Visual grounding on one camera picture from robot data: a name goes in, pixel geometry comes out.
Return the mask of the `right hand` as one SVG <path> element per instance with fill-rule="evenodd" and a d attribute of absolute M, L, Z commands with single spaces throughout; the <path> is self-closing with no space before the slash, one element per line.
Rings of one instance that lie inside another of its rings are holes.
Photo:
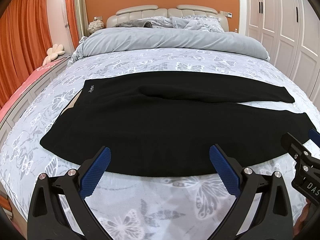
<path fill-rule="evenodd" d="M 307 223 L 311 220 L 311 217 L 315 214 L 319 205 L 313 204 L 309 199 L 306 199 L 306 205 L 302 209 L 302 213 L 297 219 L 299 231 L 306 227 Z"/>

